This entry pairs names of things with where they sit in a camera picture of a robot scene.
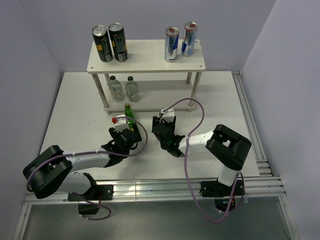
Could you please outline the green glass bottle front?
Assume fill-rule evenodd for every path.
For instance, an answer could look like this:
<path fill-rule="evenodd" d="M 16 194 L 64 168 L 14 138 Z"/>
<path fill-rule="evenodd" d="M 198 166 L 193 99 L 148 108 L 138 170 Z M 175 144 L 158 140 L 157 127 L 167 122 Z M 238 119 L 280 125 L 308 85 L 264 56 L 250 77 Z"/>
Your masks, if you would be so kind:
<path fill-rule="evenodd" d="M 125 115 L 127 117 L 129 117 L 129 119 L 127 120 L 127 124 L 129 125 L 129 128 L 131 131 L 135 131 L 135 126 L 136 126 L 136 122 L 135 122 L 135 117 L 132 113 L 132 110 L 131 110 L 131 106 L 129 103 L 125 103 L 124 104 L 124 108 L 125 108 Z"/>

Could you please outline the silver can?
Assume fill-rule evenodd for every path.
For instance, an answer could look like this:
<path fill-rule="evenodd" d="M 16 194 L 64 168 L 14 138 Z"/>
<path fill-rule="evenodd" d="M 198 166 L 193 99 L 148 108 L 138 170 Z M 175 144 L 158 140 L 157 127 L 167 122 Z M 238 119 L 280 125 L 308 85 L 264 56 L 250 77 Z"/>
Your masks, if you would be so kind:
<path fill-rule="evenodd" d="M 168 27 L 165 30 L 164 58 L 167 62 L 174 62 L 177 58 L 179 42 L 179 30 L 176 27 Z"/>
<path fill-rule="evenodd" d="M 189 21 L 185 23 L 181 46 L 183 56 L 190 57 L 193 54 L 197 31 L 198 25 L 195 22 Z"/>

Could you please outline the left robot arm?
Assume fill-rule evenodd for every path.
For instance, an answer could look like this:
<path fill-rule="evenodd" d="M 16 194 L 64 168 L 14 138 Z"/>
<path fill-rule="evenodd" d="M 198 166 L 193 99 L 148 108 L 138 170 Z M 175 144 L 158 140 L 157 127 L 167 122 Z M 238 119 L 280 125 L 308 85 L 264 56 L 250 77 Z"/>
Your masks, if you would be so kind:
<path fill-rule="evenodd" d="M 107 144 L 87 154 L 67 153 L 52 145 L 29 163 L 22 173 L 36 198 L 44 199 L 55 192 L 75 193 L 86 200 L 103 196 L 94 178 L 78 171 L 117 165 L 142 141 L 135 123 L 120 132 L 111 127 L 109 133 L 112 139 Z"/>

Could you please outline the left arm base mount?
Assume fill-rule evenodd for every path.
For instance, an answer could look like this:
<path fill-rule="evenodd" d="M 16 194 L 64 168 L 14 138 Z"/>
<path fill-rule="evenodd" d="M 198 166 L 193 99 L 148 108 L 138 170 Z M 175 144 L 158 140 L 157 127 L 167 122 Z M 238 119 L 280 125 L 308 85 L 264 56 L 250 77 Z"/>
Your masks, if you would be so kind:
<path fill-rule="evenodd" d="M 102 201 L 111 201 L 113 199 L 114 186 L 112 184 L 98 184 L 93 186 L 84 194 L 69 192 L 68 202 L 78 202 L 77 209 L 81 218 L 88 221 L 101 221 L 111 216 L 111 209 L 102 204 Z M 93 217 L 100 209 L 108 211 L 104 217 Z"/>

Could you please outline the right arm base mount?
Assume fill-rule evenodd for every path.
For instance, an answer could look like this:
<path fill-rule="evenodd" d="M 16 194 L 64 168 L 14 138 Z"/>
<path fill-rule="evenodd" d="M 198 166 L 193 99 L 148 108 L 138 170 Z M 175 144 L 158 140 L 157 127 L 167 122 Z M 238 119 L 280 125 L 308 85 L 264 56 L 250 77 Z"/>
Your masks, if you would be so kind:
<path fill-rule="evenodd" d="M 201 189 L 199 194 L 204 198 L 213 198 L 215 208 L 218 211 L 225 212 L 230 202 L 232 186 L 225 186 L 222 183 L 215 181 L 201 181 Z M 239 204 L 242 202 L 245 195 L 245 185 L 243 180 L 237 180 L 235 189 L 232 195 L 232 200 L 229 212 L 233 211 L 237 206 L 236 197 L 241 197 Z"/>

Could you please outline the clear soda bottle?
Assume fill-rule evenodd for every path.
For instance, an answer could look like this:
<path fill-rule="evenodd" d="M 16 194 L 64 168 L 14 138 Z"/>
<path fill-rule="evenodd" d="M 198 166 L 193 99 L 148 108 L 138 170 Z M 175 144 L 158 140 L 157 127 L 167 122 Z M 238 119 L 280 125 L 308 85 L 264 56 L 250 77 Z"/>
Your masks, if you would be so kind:
<path fill-rule="evenodd" d="M 125 84 L 126 95 L 130 102 L 138 102 L 140 100 L 139 86 L 134 81 L 132 76 L 127 78 L 127 83 Z"/>
<path fill-rule="evenodd" d="M 111 93 L 111 97 L 116 102 L 123 101 L 124 100 L 124 93 L 123 93 L 123 88 L 122 88 L 120 81 L 118 81 L 114 75 L 111 75 L 109 77 L 109 79 L 110 79 L 110 82 L 109 82 L 108 87 L 109 87 L 109 91 Z"/>

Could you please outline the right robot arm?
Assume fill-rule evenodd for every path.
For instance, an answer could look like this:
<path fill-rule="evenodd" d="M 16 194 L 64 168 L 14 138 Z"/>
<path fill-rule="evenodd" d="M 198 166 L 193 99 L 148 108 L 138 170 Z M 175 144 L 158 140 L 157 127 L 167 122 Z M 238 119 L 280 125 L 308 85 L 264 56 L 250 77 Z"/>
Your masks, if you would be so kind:
<path fill-rule="evenodd" d="M 242 170 L 251 149 L 251 141 L 231 128 L 218 124 L 215 129 L 187 138 L 175 134 L 176 117 L 170 120 L 152 117 L 151 132 L 160 142 L 160 147 L 170 155 L 180 158 L 191 154 L 211 153 L 221 163 L 216 189 L 222 195 L 234 188 L 234 180 Z"/>

